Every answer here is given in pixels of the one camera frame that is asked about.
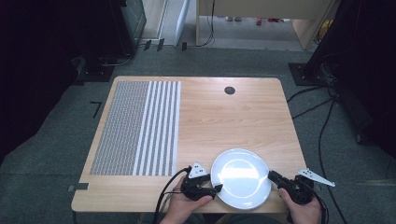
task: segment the grid pattern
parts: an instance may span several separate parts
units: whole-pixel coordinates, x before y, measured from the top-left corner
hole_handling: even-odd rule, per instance
[[[120,81],[91,175],[173,175],[180,89],[176,81]]]

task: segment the human hand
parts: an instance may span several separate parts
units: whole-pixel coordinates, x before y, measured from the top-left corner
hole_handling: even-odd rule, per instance
[[[295,203],[285,189],[279,189],[286,206],[290,210],[294,224],[318,224],[320,219],[320,203],[316,197],[308,204]]]
[[[180,192],[184,177],[181,177],[174,187],[175,192]],[[205,196],[198,201],[193,201],[184,196],[183,193],[174,193],[171,197],[166,216],[161,221],[161,224],[182,224],[190,217],[194,210],[207,205],[212,200],[211,196]]]

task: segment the wooden table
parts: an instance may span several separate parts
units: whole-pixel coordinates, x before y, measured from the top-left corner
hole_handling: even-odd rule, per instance
[[[258,154],[270,170],[294,178],[305,168],[281,83],[276,78],[250,77],[117,77],[93,138],[72,208],[76,212],[154,212],[171,176],[90,175],[106,118],[122,81],[180,81],[177,171],[196,161],[210,172],[215,158],[230,148]],[[225,93],[234,87],[234,94]],[[202,213],[241,213],[218,197]],[[249,213],[284,214],[286,208],[273,184],[268,200]]]
[[[201,45],[200,17],[212,15],[213,1],[196,1],[196,45]],[[307,49],[323,22],[333,17],[338,5],[339,0],[216,0],[213,15],[292,19],[294,31],[303,49]]]

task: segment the gray carpet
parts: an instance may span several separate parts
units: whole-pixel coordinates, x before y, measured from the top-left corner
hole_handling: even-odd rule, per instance
[[[304,89],[296,87],[288,63],[306,63],[308,51],[265,49],[215,49],[154,46],[138,52],[116,67],[116,76],[277,77],[286,97]],[[103,107],[109,83],[71,86],[51,111],[38,134],[12,151],[0,170],[0,223],[73,223],[73,192],[78,182]],[[294,116],[328,99],[320,89],[297,96],[289,103]],[[331,104],[294,120],[307,166],[322,174],[318,136]],[[323,166],[336,183],[332,189],[348,223],[396,223],[394,184],[368,182],[395,178],[396,162],[376,146],[355,142],[355,131],[343,106],[335,103],[321,140]],[[318,193],[330,210],[330,223],[342,223],[326,188]],[[77,214],[78,223],[134,223],[137,214]]]

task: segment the black circular hole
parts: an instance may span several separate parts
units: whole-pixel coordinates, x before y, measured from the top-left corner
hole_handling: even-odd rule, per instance
[[[235,93],[235,89],[234,89],[233,87],[226,87],[226,88],[224,89],[224,91],[225,91],[225,93],[227,93],[227,94],[229,94],[229,95],[232,95],[232,94]]]

